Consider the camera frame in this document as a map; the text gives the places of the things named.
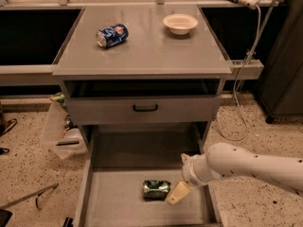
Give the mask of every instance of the gray tabletop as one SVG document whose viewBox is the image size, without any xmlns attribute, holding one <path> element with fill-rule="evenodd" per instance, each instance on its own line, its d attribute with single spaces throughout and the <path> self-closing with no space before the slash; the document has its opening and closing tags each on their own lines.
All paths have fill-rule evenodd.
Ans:
<svg viewBox="0 0 303 227">
<path fill-rule="evenodd" d="M 162 22 L 173 13 L 199 24 L 188 35 L 173 35 Z M 100 47 L 96 32 L 118 23 L 128 28 L 127 41 Z M 86 8 L 53 75 L 221 78 L 231 73 L 228 64 L 195 5 L 95 6 Z"/>
</svg>

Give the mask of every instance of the drawer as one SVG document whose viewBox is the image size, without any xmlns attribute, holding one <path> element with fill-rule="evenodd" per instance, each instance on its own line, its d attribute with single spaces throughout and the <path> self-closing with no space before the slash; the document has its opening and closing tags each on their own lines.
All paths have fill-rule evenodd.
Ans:
<svg viewBox="0 0 303 227">
<path fill-rule="evenodd" d="M 163 98 L 68 98 L 68 111 L 76 124 L 125 124 L 212 121 L 220 96 Z"/>
<path fill-rule="evenodd" d="M 84 169 L 75 226 L 221 226 L 211 186 L 171 206 L 143 198 L 145 180 L 182 180 L 181 153 L 199 153 L 194 123 L 162 131 L 99 133 Z"/>
</svg>

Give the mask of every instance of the soda can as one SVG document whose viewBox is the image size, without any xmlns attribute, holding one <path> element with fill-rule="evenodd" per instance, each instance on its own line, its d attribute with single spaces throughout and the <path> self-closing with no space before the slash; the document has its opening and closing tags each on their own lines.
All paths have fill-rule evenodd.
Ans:
<svg viewBox="0 0 303 227">
<path fill-rule="evenodd" d="M 96 34 L 96 39 L 98 45 L 104 48 L 109 48 L 124 42 L 128 36 L 129 31 L 127 27 L 122 24 L 117 24 L 115 26 L 100 29 Z"/>
</svg>

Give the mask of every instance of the can lid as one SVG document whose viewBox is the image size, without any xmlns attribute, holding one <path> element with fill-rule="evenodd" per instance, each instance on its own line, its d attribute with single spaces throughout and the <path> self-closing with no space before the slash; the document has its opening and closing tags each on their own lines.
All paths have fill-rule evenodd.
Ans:
<svg viewBox="0 0 303 227">
<path fill-rule="evenodd" d="M 101 47 L 106 47 L 106 40 L 101 31 L 98 31 L 96 33 L 96 39 L 97 39 L 98 45 L 100 45 Z"/>
</svg>

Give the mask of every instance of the speckled floor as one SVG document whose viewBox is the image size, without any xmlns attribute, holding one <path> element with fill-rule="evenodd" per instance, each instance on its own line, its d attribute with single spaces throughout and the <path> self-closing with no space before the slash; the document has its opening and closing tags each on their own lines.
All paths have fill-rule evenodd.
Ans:
<svg viewBox="0 0 303 227">
<path fill-rule="evenodd" d="M 281 118 L 268 125 L 266 114 L 251 96 L 241 97 L 240 102 L 248 136 L 236 142 L 227 140 L 214 121 L 205 149 L 217 142 L 227 142 L 258 154 L 303 157 L 303 118 Z M 7 226 L 62 227 L 65 218 L 73 218 L 76 211 L 84 156 L 61 160 L 46 148 L 40 138 L 47 112 L 32 105 L 32 112 L 23 112 L 30 108 L 28 103 L 17 101 L 17 106 L 11 107 L 14 102 L 2 100 L 5 109 L 14 111 L 6 113 L 5 118 L 17 118 L 19 122 L 0 137 L 0 147 L 10 149 L 9 155 L 0 156 L 0 204 L 58 183 L 56 189 L 44 194 L 41 210 L 36 208 L 35 198 L 10 207 L 13 216 Z M 39 103 L 47 109 L 48 101 Z M 218 119 L 229 137 L 243 133 L 239 112 L 230 98 L 224 100 Z M 303 226 L 303 199 L 296 195 L 246 177 L 215 182 L 213 187 L 225 227 Z"/>
</svg>

